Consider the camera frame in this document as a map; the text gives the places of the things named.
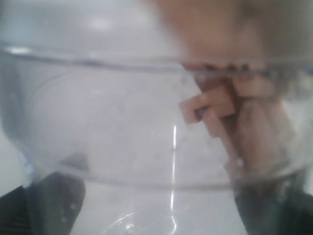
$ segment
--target clear bowl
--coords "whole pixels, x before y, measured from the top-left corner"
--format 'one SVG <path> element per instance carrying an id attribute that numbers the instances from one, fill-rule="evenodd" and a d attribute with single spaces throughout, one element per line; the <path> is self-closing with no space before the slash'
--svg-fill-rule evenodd
<path id="1" fill-rule="evenodd" d="M 309 57 L 186 60 L 139 1 L 2 7 L 2 126 L 36 235 L 300 226 L 284 215 L 309 207 Z"/>

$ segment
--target white surface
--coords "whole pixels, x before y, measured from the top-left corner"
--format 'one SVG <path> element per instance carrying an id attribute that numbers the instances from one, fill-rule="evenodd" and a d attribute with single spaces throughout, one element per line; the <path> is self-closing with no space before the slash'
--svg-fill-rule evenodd
<path id="1" fill-rule="evenodd" d="M 21 185 L 17 151 L 0 131 L 0 196 Z"/>

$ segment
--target clear plastic container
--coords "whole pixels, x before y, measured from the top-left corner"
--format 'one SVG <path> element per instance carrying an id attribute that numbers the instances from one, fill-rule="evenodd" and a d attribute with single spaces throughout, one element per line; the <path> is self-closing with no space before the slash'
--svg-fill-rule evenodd
<path id="1" fill-rule="evenodd" d="M 306 228 L 313 80 L 303 48 L 269 44 L 258 67 L 191 63 L 140 1 L 2 4 L 2 126 L 25 166 L 35 235 Z"/>

